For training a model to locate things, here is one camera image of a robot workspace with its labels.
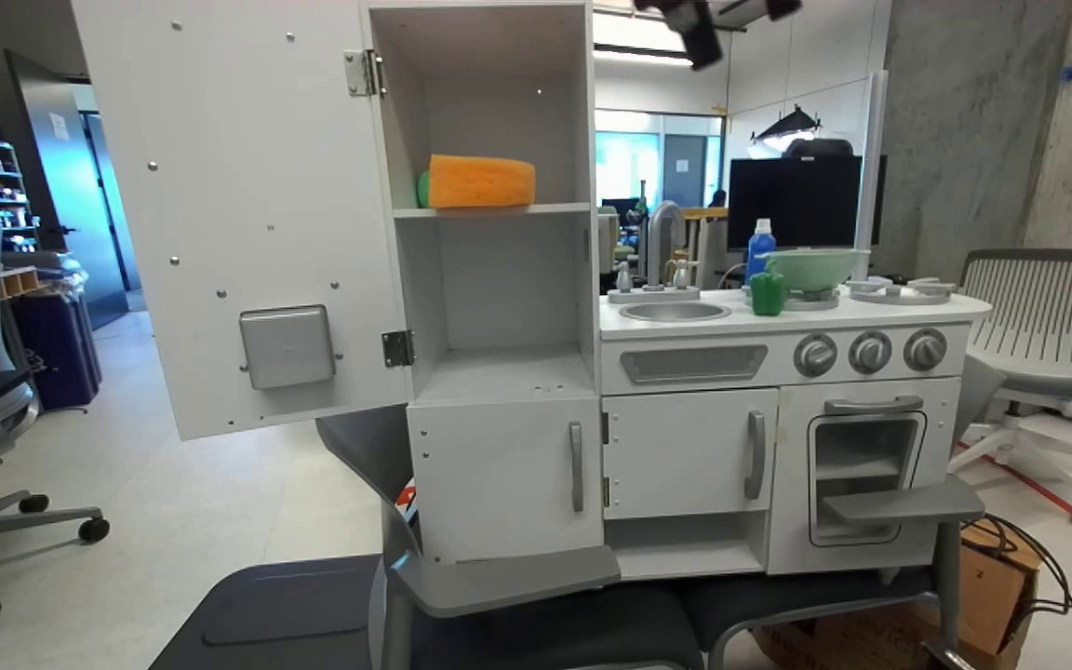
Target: stove knob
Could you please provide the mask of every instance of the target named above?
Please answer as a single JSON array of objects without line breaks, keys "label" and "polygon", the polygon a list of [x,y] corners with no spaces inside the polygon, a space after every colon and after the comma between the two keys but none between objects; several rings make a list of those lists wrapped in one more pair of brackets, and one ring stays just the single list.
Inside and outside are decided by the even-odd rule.
[{"label": "stove knob", "polygon": [[837,362],[837,344],[829,334],[801,340],[792,364],[801,376],[827,376]]},{"label": "stove knob", "polygon": [[869,331],[848,346],[848,364],[876,376],[894,357],[894,344],[884,331]]},{"label": "stove knob", "polygon": [[945,334],[942,331],[917,331],[905,346],[905,362],[917,372],[932,372],[945,362]]}]

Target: open cabinet door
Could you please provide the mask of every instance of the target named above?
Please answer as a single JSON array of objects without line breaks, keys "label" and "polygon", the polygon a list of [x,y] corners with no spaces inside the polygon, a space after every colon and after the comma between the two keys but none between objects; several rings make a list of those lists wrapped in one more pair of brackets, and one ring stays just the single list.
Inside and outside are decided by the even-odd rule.
[{"label": "open cabinet door", "polygon": [[405,403],[368,46],[345,0],[74,0],[182,434]]}]

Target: sink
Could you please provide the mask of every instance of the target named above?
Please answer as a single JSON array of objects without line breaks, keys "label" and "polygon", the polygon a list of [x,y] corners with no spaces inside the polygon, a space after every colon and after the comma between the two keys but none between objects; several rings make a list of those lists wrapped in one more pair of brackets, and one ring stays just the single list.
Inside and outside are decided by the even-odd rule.
[{"label": "sink", "polygon": [[724,305],[704,305],[704,303],[690,303],[690,305],[631,305],[621,309],[621,318],[631,321],[715,321],[725,318],[731,309]]}]

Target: countertop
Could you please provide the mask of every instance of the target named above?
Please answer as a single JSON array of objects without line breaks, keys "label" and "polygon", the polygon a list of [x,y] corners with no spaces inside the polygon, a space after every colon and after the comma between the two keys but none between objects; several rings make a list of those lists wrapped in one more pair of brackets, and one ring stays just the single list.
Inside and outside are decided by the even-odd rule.
[{"label": "countertop", "polygon": [[786,305],[781,318],[755,318],[744,289],[704,289],[700,303],[724,305],[724,318],[704,321],[642,321],[626,318],[626,305],[598,298],[602,340],[709,340],[709,334],[770,334],[770,331],[824,331],[824,326],[917,326],[917,324],[969,324],[991,313],[988,303],[953,294],[937,305],[879,305],[837,294],[835,309]]}]

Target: cardboard box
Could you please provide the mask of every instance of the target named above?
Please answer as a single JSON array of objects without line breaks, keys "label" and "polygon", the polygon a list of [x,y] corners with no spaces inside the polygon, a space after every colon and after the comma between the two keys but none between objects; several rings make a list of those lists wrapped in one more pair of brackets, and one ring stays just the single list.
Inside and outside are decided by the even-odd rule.
[{"label": "cardboard box", "polygon": [[[1031,623],[1039,558],[1017,536],[966,532],[961,546],[961,655],[974,670],[1017,670]],[[888,606],[801,624],[752,629],[758,650],[786,670],[927,670],[924,639],[937,637],[937,606]]]}]

